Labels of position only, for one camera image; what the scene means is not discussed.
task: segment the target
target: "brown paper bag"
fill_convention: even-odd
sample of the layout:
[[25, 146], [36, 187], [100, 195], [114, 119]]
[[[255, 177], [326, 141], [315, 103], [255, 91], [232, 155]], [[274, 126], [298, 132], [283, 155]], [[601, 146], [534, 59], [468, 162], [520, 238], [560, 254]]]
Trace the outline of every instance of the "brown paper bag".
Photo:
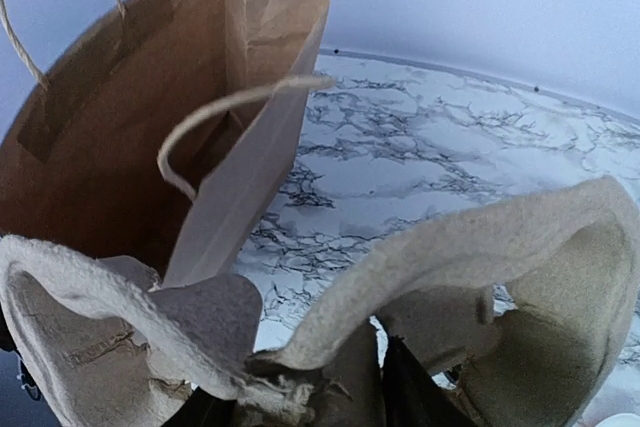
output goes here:
[[[40, 78], [2, 143], [0, 229], [131, 255], [163, 275], [190, 210], [158, 172], [163, 139], [207, 102], [311, 73], [328, 5], [128, 0], [105, 15]], [[212, 256], [207, 272], [173, 267], [171, 282], [231, 263], [292, 165], [305, 100], [279, 94], [218, 116], [173, 150], [200, 195], [172, 265], [191, 249]]]

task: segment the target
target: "marble surface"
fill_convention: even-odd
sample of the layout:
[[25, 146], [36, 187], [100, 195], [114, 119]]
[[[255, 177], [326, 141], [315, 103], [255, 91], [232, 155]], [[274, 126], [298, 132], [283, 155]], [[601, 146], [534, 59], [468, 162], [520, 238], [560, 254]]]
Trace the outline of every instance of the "marble surface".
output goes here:
[[[640, 198], [640, 124], [622, 116], [376, 60], [321, 56], [317, 70], [337, 86], [312, 94], [295, 167], [235, 265], [264, 296], [257, 348], [284, 344], [337, 274], [415, 222], [603, 174]], [[636, 314], [583, 425], [640, 414]]]

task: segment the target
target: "marble pattern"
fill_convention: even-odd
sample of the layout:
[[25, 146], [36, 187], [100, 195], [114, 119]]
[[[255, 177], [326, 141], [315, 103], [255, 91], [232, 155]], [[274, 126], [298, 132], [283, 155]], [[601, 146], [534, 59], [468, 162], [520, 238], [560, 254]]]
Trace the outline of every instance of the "marble pattern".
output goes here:
[[[317, 68], [337, 85], [312, 94], [295, 167], [235, 265], [265, 299], [257, 348], [285, 343], [374, 240], [421, 220], [603, 174], [640, 197], [640, 125], [622, 116], [377, 60], [320, 56]], [[640, 302], [636, 314], [584, 425], [640, 414]]]

